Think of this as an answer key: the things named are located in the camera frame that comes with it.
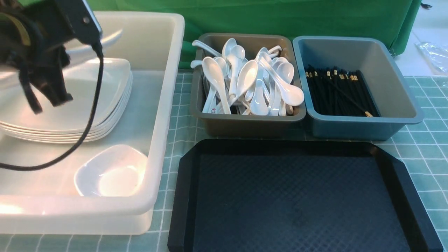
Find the robotic arm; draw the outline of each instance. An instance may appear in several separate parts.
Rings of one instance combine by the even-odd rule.
[[[31,86],[60,106],[73,97],[62,69],[70,64],[64,43],[78,39],[95,45],[101,27],[86,0],[42,0],[26,7],[0,0],[0,65],[19,71],[19,80],[35,114],[42,112]]]

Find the blue-gray plastic bin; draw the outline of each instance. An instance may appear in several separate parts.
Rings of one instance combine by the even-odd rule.
[[[405,125],[423,120],[422,109],[382,42],[368,38],[301,36],[293,40],[293,47],[314,137],[387,140]],[[361,70],[381,117],[317,113],[305,76],[308,65]]]

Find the plastic bag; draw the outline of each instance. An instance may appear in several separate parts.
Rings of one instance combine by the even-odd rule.
[[[448,75],[448,45],[436,45],[430,42],[416,45],[438,72]]]

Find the chopsticks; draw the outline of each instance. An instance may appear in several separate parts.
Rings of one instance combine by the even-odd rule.
[[[305,74],[314,109],[319,114],[380,117],[361,71],[309,66]]]

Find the white plate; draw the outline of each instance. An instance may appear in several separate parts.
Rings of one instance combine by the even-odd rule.
[[[112,130],[115,128],[117,123],[119,122],[121,116],[123,115],[123,112],[125,111],[126,105],[129,101],[129,97],[131,95],[132,91],[132,85],[129,86],[128,90],[123,95],[123,98],[120,100],[120,104],[117,106],[117,108],[114,110],[114,112],[111,114],[110,118],[108,118],[108,123],[104,124],[104,127],[96,132],[90,132],[84,142],[92,142],[99,140],[105,136],[107,136]],[[13,132],[10,130],[4,129],[5,135],[12,136],[14,138],[22,139],[22,140],[28,140],[32,142],[39,142],[39,143],[76,143],[79,138],[81,137],[81,134],[79,135],[56,135],[56,136],[32,136],[32,135],[24,135],[21,133]]]
[[[123,29],[118,30],[109,36],[101,39],[101,44],[103,46],[103,53],[107,50],[107,48],[111,47],[115,44],[123,35]],[[77,40],[73,40],[65,44],[66,52],[70,56],[70,67],[79,65],[83,62],[86,62],[91,59],[95,59],[96,53],[92,50],[92,47],[89,45],[81,44]]]
[[[101,39],[103,53],[105,53],[108,48],[114,45],[122,35],[123,29],[120,29]],[[77,66],[97,57],[91,46],[81,44],[77,40],[72,40],[71,42],[66,43],[65,47],[67,48],[66,52],[70,57],[70,65],[68,67]],[[7,71],[0,71],[0,89],[16,87],[19,85],[19,82],[17,81],[17,71],[13,70],[12,68],[8,69],[9,70]]]
[[[114,108],[113,112],[104,120],[102,123],[97,125],[96,127],[92,127],[89,131],[88,136],[91,135],[98,135],[98,133],[102,133],[104,131],[107,131],[107,129],[110,127],[111,124],[114,123],[114,120],[117,120],[117,118],[114,116],[118,110],[120,110],[121,107],[126,107],[127,101],[129,99],[130,92],[132,90],[132,73],[129,76],[128,84],[126,85],[125,92],[123,93],[120,101],[118,102],[117,106]],[[8,125],[2,125],[0,123],[0,128],[5,132],[5,134],[10,136],[19,136],[22,138],[60,138],[60,137],[80,137],[84,130],[78,133],[68,133],[68,134],[61,134],[61,133],[47,133],[47,132],[39,132],[39,131],[33,131],[33,130],[22,130],[15,127],[10,127]]]
[[[93,125],[102,123],[116,107],[130,75],[130,64],[123,59],[105,59],[104,75]],[[42,132],[78,133],[89,118],[98,77],[99,60],[90,60],[64,71],[67,91],[73,100],[53,107],[40,92],[34,92],[43,112],[35,115],[21,87],[0,95],[0,122],[11,127]]]

